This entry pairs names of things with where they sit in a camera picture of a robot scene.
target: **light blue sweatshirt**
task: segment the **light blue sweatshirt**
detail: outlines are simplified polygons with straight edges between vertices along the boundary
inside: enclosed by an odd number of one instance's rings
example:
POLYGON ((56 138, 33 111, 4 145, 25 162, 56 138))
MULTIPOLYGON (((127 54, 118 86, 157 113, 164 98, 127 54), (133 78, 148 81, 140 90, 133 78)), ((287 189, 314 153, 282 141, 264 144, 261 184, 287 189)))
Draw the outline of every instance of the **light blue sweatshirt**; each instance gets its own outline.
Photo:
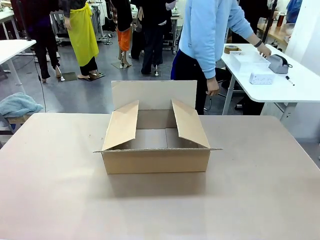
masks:
POLYGON ((198 61, 207 79, 216 75, 227 28, 244 39, 254 33, 236 0, 187 0, 179 48, 198 61))

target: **open cardboard box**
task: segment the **open cardboard box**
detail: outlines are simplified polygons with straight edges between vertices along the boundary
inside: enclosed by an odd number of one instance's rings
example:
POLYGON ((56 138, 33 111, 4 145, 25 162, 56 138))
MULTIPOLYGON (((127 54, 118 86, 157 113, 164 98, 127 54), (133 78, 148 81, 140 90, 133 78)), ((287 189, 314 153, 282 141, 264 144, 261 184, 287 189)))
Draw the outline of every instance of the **open cardboard box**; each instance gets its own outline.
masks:
POLYGON ((211 151, 221 148, 210 147, 196 110, 182 102, 195 104, 196 86, 196 81, 112 82, 117 108, 98 151, 107 173, 205 172, 211 151))

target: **white power strip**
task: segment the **white power strip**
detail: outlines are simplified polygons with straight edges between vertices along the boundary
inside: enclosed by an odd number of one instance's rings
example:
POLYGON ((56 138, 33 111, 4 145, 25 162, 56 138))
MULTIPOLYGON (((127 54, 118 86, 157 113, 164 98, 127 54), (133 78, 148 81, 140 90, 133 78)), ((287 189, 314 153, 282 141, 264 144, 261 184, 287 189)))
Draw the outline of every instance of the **white power strip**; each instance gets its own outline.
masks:
POLYGON ((256 85, 270 85, 274 83, 276 74, 272 71, 253 72, 250 76, 250 83, 256 85))

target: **hand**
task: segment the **hand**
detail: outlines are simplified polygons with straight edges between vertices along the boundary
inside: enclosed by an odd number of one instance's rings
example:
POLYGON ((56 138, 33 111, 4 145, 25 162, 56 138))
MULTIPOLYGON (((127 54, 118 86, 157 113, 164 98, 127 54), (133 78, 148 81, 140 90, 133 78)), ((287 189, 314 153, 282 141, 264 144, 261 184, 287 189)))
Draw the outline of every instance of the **hand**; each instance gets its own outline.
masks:
POLYGON ((140 22, 144 18, 144 10, 143 10, 142 6, 139 8, 139 12, 138 12, 138 16, 137 17, 140 20, 140 22))
POLYGON ((262 56, 263 56, 264 58, 270 57, 270 55, 271 55, 271 50, 270 50, 269 48, 267 48, 264 43, 262 43, 257 49, 258 49, 260 55, 262 54, 262 56))
POLYGON ((273 19, 275 19, 277 16, 278 16, 279 12, 278 11, 274 11, 274 14, 273 14, 273 19))
POLYGON ((72 29, 69 17, 64 17, 64 25, 65 25, 66 29, 68 29, 68 30, 72 29))
POLYGON ((206 94, 210 97, 219 93, 220 88, 215 76, 213 78, 207 79, 206 85, 208 87, 208 91, 206 92, 206 94))

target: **white plastic basket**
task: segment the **white plastic basket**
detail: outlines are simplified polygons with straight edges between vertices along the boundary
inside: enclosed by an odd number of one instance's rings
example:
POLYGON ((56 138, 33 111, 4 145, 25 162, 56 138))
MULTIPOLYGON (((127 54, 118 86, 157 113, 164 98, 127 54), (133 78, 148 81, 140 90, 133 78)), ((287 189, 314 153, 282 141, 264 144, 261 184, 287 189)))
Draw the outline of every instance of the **white plastic basket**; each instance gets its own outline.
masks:
POLYGON ((230 63, 240 75, 250 76, 253 71, 265 71, 270 62, 255 51, 231 51, 230 63))

